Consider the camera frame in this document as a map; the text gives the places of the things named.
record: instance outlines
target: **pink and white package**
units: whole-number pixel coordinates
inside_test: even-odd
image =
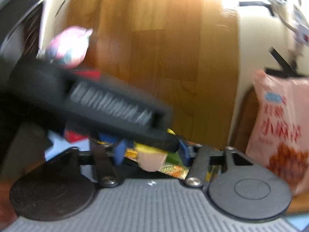
[[[309,190],[309,78],[258,71],[260,103],[246,155],[285,180],[294,195]]]

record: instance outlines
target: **wooden floor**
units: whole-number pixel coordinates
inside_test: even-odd
[[[174,107],[177,134],[227,144],[238,80],[235,9],[221,0],[71,0],[71,25],[94,29],[89,66]]]

